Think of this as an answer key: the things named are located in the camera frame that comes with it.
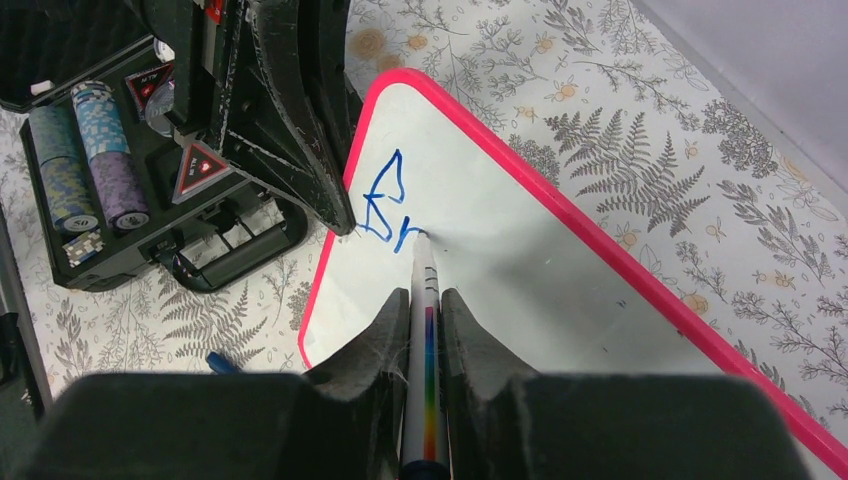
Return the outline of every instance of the pink border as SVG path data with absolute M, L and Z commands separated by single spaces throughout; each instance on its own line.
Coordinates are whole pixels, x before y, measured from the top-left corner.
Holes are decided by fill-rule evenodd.
M 592 220 L 568 201 L 553 185 L 530 167 L 524 160 L 513 152 L 486 126 L 480 123 L 474 115 L 454 100 L 436 82 L 421 72 L 412 69 L 396 69 L 377 77 L 368 90 L 365 106 L 360 116 L 353 148 L 350 152 L 344 173 L 345 188 L 350 188 L 353 173 L 359 162 L 362 145 L 374 115 L 374 107 L 380 94 L 387 87 L 403 83 L 418 90 L 436 108 L 451 119 L 469 138 L 474 140 L 489 156 L 512 175 L 551 213 L 571 229 L 592 251 L 601 257 L 622 278 L 635 288 L 648 302 L 651 303 L 666 319 L 680 332 L 686 335 L 704 354 L 719 368 L 727 373 L 741 375 L 759 385 L 760 389 L 771 398 L 778 407 L 784 420 L 789 424 L 792 433 L 807 448 L 817 455 L 831 470 L 843 478 L 848 478 L 848 448 L 842 445 L 818 422 L 813 420 L 792 399 L 780 391 L 768 378 L 761 374 L 745 357 L 739 354 L 730 344 L 716 333 L 712 327 L 704 323 L 695 313 L 683 304 L 670 290 L 665 288 L 653 275 L 645 270 L 633 257 L 619 247 L 615 241 L 598 228 Z M 297 337 L 297 344 L 304 362 L 312 367 L 303 347 L 303 339 L 321 279 L 327 268 L 330 250 L 335 244 L 336 235 L 327 234 L 324 249 L 318 262 L 315 281 L 306 311 L 303 325 Z

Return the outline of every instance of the white board surface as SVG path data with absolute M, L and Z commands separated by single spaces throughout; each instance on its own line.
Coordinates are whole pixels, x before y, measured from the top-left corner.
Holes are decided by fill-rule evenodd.
M 760 385 L 811 450 L 835 442 L 423 74 L 378 78 L 345 184 L 359 226 L 327 237 L 299 337 L 307 364 L 364 330 L 393 289 L 409 288 L 423 229 L 440 287 L 456 288 L 477 321 L 536 369 L 724 370 Z

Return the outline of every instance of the table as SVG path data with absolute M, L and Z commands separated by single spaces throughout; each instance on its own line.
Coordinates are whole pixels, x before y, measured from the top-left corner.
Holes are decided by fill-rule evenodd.
M 627 0 L 352 0 L 353 84 L 364 94 L 397 66 L 436 78 L 848 441 L 845 217 Z M 105 293 L 64 290 L 51 280 L 22 121 L 0 115 L 0 199 L 54 395 L 98 371 L 206 372 L 210 349 L 250 370 L 305 368 L 296 339 L 323 228 L 213 295 L 162 270 Z

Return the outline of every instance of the black handle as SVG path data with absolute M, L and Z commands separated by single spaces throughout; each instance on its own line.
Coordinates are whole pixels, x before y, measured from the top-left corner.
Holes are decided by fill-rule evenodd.
M 216 258 L 202 268 L 195 267 L 179 251 L 163 252 L 157 259 L 177 283 L 197 293 L 212 293 L 262 267 L 278 255 L 298 246 L 306 238 L 306 212 L 294 204 L 277 200 L 284 220 L 247 242 Z

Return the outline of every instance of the blue handwriting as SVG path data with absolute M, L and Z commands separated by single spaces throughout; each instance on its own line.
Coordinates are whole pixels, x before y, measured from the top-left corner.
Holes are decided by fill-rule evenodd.
M 383 178 L 386 177 L 386 174 L 392 169 L 395 169 L 394 175 L 394 183 L 397 184 L 398 195 L 392 196 L 384 193 L 383 190 L 379 190 L 383 183 Z M 385 243 L 389 243 L 394 237 L 394 231 L 392 230 L 392 226 L 389 225 L 389 222 L 386 220 L 386 217 L 383 216 L 383 213 L 380 211 L 379 205 L 377 205 L 377 200 L 380 199 L 388 199 L 397 205 L 403 204 L 404 200 L 406 200 L 406 189 L 403 186 L 403 154 L 400 153 L 400 149 L 395 150 L 394 155 L 389 160 L 381 170 L 380 173 L 377 174 L 377 177 L 374 179 L 374 183 L 371 185 L 371 191 L 363 195 L 365 197 L 365 201 L 368 202 L 368 206 L 365 208 L 365 224 L 358 224 L 362 227 L 366 232 L 373 233 L 380 240 Z M 383 188 L 391 188 L 393 187 L 392 176 L 389 175 L 390 180 L 386 180 L 387 185 Z M 379 225 L 372 225 L 372 220 L 375 222 L 379 222 Z M 400 232 L 398 234 L 397 242 L 395 243 L 394 253 L 400 252 L 400 249 L 403 247 L 403 242 L 406 240 L 406 236 L 411 232 L 420 232 L 421 229 L 418 227 L 409 226 L 409 216 L 403 217 L 403 222 L 400 226 Z

